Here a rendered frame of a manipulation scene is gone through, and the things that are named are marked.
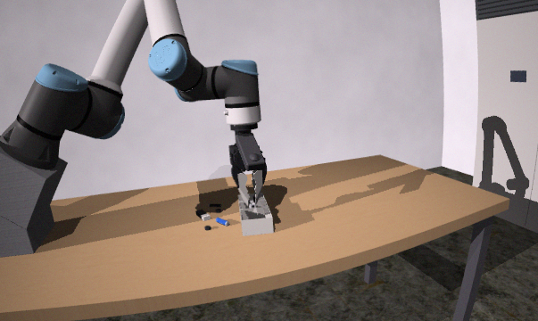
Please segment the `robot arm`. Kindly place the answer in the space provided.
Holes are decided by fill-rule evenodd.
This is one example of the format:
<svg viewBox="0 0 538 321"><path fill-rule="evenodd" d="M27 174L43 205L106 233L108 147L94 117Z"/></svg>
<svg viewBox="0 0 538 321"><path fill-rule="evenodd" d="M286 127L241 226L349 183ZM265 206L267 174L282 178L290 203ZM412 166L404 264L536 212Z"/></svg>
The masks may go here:
<svg viewBox="0 0 538 321"><path fill-rule="evenodd" d="M53 169L65 130L94 139L114 136L125 118L121 84L148 25L153 44L149 68L174 87L181 101L225 99L229 125L261 121L255 61L225 60L204 67L190 52L176 0L127 0L92 75L83 78L44 65L16 120L1 135L1 148L26 165Z"/></svg>

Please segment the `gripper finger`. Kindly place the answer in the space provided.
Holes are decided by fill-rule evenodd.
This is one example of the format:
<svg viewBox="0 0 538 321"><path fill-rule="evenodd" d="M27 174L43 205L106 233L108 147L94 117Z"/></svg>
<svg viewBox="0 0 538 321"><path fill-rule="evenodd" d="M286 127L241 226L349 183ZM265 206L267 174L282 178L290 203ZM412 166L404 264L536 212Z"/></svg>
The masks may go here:
<svg viewBox="0 0 538 321"><path fill-rule="evenodd" d="M235 161L232 161L231 174L234 178L237 188L242 195L244 202L249 207L250 199L248 198L248 190L246 189L247 175L236 165Z"/></svg>
<svg viewBox="0 0 538 321"><path fill-rule="evenodd" d="M263 187L263 184L265 182L265 178L267 175L267 165L265 161L265 168L264 169L257 169L252 171L252 185L254 189L254 196L253 196L253 202L257 204L257 201L259 200L261 189Z"/></svg>

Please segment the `blue battery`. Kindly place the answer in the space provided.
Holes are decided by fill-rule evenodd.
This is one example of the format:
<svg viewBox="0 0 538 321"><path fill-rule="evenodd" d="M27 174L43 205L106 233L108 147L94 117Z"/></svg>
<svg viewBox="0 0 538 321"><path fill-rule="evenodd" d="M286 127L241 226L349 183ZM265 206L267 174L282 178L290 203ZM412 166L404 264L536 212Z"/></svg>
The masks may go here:
<svg viewBox="0 0 538 321"><path fill-rule="evenodd" d="M222 219L222 218L216 218L216 222L222 224L222 225L225 225L225 226L229 226L229 222Z"/></svg>

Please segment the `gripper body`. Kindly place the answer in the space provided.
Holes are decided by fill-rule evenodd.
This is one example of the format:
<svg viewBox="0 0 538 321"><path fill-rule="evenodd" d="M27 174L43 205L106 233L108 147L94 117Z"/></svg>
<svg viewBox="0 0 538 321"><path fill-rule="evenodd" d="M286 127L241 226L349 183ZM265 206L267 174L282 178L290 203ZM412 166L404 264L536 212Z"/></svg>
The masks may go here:
<svg viewBox="0 0 538 321"><path fill-rule="evenodd" d="M258 128L258 123L255 123L255 124L252 124L252 125L247 125L247 126L232 126L230 125L230 129L232 131L235 131L235 135L241 135L241 134L248 134L248 133L252 133L252 129L256 129ZM239 133L239 134L238 134ZM230 153L231 152L231 153ZM234 156L233 156L234 154ZM235 161L236 162L236 165L243 171L245 172L246 169L245 169L245 166L244 166L244 163L243 163L243 160L241 158L241 155L240 155L240 152L238 151L238 148L237 148L237 145L234 144L234 145L229 145L229 156L230 156L230 164L232 165L232 161Z"/></svg>

